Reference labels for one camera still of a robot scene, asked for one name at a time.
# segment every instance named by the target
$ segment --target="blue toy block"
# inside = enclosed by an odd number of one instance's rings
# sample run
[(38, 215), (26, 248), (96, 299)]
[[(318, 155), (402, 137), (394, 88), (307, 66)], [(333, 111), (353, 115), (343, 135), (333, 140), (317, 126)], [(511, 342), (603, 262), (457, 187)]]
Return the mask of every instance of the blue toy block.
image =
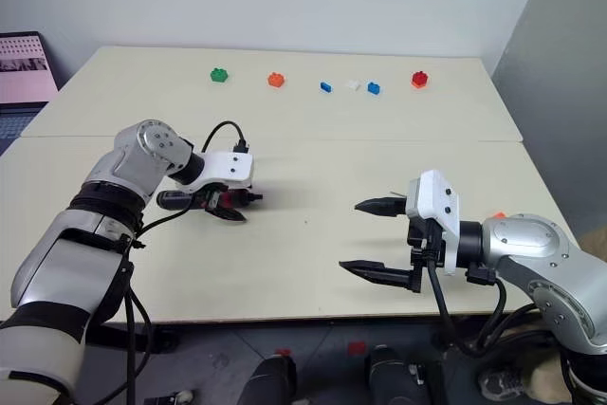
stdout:
[(367, 90), (372, 94), (377, 95), (379, 94), (379, 84), (369, 83), (369, 85), (367, 85)]

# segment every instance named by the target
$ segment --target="beige tabletop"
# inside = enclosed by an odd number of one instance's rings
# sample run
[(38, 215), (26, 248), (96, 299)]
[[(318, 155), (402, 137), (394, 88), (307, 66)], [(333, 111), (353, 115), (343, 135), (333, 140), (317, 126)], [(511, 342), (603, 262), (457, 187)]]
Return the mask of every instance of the beige tabletop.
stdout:
[[(185, 118), (183, 124), (191, 125)], [(173, 127), (183, 130), (180, 122)], [(203, 139), (190, 137), (197, 144)], [(406, 193), (409, 180), (427, 169), (441, 170), (460, 193), (463, 219), (534, 212), (570, 234), (520, 143), (279, 141), (263, 132), (248, 140), (256, 160), (254, 190), (264, 200), (245, 211), (247, 223), (190, 212), (146, 233), (148, 247), (133, 251), (133, 288), (154, 321), (436, 314), (427, 276), (417, 295), (372, 285), (338, 266), (339, 260), (369, 259), (409, 267), (406, 219), (374, 217), (353, 206), (389, 191)], [(0, 157), (0, 320), (11, 312), (16, 268), (111, 148), (109, 136), (20, 138)], [(162, 188), (172, 187), (163, 182)], [(151, 203), (144, 221), (165, 214)], [(454, 313), (495, 305), (493, 287), (468, 284), (461, 273), (441, 279)], [(527, 302), (508, 287), (506, 308)], [(114, 320), (124, 321), (123, 313)]]
[[(228, 71), (225, 83), (211, 81), (214, 67)], [(411, 85), (419, 70), (430, 77), (423, 89)], [(267, 84), (271, 72), (285, 75), (283, 87)], [(345, 87), (350, 80), (358, 91)], [(522, 139), (478, 58), (145, 47), (101, 48), (23, 136), (113, 137), (143, 118), (178, 125), (184, 136), (230, 119), (270, 138)]]

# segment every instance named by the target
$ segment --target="floor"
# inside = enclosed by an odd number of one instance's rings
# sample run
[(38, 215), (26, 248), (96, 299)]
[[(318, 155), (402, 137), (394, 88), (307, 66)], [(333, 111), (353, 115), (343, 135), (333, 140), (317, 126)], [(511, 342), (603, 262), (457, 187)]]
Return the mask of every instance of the floor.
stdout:
[[(208, 327), (181, 326), (181, 343), (172, 354), (154, 355), (138, 379), (138, 404), (173, 391), (196, 390), (196, 404), (236, 404), (261, 359), (288, 350), (297, 363), (297, 398), (308, 403), (369, 404), (364, 385), (365, 353), (377, 344), (392, 346), (405, 359), (441, 359), (432, 345), (433, 322), (306, 322)], [(450, 404), (485, 405), (475, 385), (482, 362), (449, 351), (443, 372)], [(93, 403), (124, 381), (124, 353), (87, 347), (77, 388), (81, 404)], [(123, 396), (112, 404), (121, 404)], [(537, 404), (528, 398), (512, 405)]]

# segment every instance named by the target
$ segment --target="laptop keyboard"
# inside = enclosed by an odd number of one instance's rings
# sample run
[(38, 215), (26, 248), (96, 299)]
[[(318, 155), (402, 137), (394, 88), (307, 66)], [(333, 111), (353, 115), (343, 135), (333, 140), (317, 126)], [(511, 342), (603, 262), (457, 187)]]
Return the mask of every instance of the laptop keyboard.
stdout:
[(0, 117), (0, 139), (19, 138), (24, 128), (36, 115), (2, 116)]

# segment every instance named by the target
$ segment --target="red object on floor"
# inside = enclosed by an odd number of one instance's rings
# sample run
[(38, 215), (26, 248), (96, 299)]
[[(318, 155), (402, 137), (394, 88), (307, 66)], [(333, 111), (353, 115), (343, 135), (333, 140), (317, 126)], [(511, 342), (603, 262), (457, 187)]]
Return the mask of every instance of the red object on floor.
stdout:
[(411, 78), (411, 84), (413, 84), (414, 87), (416, 87), (418, 89), (425, 87), (427, 83), (428, 83), (428, 75), (426, 73), (424, 73), (423, 71), (415, 72), (413, 77)]
[(285, 83), (285, 77), (280, 73), (272, 73), (267, 77), (267, 83), (274, 87), (280, 87)]
[(364, 341), (351, 341), (348, 343), (348, 356), (364, 355), (367, 352), (367, 344)]

